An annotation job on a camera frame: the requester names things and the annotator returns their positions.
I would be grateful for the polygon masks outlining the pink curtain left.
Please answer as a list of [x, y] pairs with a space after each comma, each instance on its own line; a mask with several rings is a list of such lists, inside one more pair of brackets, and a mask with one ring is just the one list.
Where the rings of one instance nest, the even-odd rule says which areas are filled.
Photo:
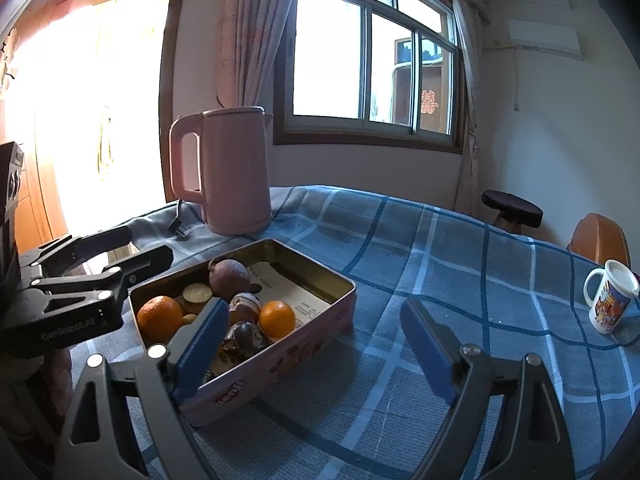
[[224, 0], [217, 98], [224, 107], [259, 103], [293, 0]]

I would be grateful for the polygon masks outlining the blue plaid tablecloth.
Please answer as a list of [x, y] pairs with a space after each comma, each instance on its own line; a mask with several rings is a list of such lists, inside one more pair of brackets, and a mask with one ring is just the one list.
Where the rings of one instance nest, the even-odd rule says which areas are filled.
[[579, 479], [639, 474], [639, 308], [590, 324], [593, 264], [463, 214], [363, 191], [275, 188], [266, 237], [350, 278], [352, 324], [195, 437], [223, 479], [407, 479], [447, 408], [400, 326], [407, 298], [497, 358], [541, 357]]

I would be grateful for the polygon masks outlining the dark chestnut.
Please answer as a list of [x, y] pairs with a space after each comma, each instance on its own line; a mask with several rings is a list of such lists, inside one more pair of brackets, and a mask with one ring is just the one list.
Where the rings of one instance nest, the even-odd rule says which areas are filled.
[[262, 302], [255, 295], [250, 292], [239, 292], [229, 304], [229, 323], [230, 325], [243, 321], [257, 323], [260, 310], [262, 310]]
[[222, 348], [225, 352], [242, 360], [256, 356], [269, 345], [269, 339], [262, 333], [258, 325], [248, 321], [232, 325], [222, 342]]

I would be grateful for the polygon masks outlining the pink curtain right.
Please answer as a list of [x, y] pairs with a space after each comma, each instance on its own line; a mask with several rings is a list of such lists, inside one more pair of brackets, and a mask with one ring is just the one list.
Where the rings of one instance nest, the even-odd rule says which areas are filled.
[[473, 0], [452, 0], [452, 10], [462, 52], [465, 90], [464, 137], [454, 210], [476, 218], [480, 203], [478, 187], [477, 109], [482, 60], [482, 20]]

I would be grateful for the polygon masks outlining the pink curtain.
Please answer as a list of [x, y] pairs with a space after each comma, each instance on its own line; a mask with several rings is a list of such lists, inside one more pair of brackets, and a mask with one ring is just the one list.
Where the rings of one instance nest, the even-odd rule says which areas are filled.
[[224, 0], [217, 98], [224, 107], [259, 103], [293, 0]]
[[452, 0], [452, 10], [462, 52], [465, 90], [464, 137], [454, 210], [476, 218], [480, 203], [478, 187], [477, 109], [482, 60], [482, 20], [473, 0]]

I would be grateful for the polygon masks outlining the white printed mug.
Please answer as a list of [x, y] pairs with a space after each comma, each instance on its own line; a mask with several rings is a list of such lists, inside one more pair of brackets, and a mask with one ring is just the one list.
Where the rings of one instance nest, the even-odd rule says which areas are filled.
[[628, 266], [608, 259], [603, 268], [593, 269], [587, 275], [582, 292], [591, 325], [598, 333], [609, 335], [631, 301], [639, 297], [639, 279]]

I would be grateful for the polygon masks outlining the small orange mandarin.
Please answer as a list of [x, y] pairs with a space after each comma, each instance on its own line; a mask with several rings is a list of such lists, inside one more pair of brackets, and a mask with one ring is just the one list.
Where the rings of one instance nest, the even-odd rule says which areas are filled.
[[282, 339], [296, 327], [296, 316], [292, 307], [284, 301], [272, 300], [262, 306], [259, 327], [270, 339]]

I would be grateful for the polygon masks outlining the brown leather chair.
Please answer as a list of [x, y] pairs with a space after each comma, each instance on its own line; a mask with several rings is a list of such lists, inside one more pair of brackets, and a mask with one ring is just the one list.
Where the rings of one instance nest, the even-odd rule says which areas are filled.
[[630, 266], [630, 251], [622, 228], [602, 214], [590, 212], [577, 223], [567, 245], [570, 252], [599, 264], [616, 260]]

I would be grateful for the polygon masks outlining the printed paper leaflet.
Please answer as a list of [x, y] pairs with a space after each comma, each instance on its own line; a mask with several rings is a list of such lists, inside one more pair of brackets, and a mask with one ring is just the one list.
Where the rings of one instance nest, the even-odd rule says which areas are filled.
[[295, 313], [296, 327], [302, 327], [331, 307], [330, 302], [320, 299], [312, 292], [294, 283], [279, 273], [268, 262], [258, 262], [247, 268], [252, 284], [259, 285], [257, 298], [266, 304], [278, 300], [288, 304]]

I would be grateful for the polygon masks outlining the large orange mandarin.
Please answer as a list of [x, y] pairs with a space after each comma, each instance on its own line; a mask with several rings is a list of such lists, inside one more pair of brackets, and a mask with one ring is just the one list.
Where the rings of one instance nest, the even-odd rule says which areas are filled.
[[182, 325], [180, 304], [168, 296], [156, 296], [137, 313], [140, 333], [148, 344], [166, 344]]

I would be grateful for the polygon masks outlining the dark round stool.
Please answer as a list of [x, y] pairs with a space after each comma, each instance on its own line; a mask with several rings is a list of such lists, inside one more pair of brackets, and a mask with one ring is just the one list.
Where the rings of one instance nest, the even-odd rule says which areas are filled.
[[511, 193], [486, 190], [480, 199], [485, 206], [497, 211], [494, 226], [511, 234], [521, 234], [524, 226], [537, 229], [544, 218], [538, 206]]

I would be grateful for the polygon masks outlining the pink electric kettle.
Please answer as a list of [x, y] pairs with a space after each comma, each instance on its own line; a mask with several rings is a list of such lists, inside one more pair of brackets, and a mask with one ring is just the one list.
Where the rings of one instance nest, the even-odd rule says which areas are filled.
[[[172, 192], [201, 206], [209, 231], [231, 236], [269, 226], [272, 218], [266, 128], [261, 106], [206, 110], [178, 118], [169, 130]], [[200, 187], [183, 179], [183, 138], [198, 137]]]

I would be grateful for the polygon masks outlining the window with frame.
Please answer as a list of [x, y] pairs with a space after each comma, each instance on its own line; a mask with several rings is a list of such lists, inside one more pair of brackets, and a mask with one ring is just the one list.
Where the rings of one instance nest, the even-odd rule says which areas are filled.
[[457, 153], [465, 108], [451, 0], [293, 0], [273, 141]]

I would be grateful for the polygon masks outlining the white air conditioner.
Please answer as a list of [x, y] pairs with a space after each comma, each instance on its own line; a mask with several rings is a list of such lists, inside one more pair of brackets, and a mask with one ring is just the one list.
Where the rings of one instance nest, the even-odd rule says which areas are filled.
[[508, 21], [508, 27], [514, 47], [582, 59], [582, 49], [575, 29], [520, 20]]

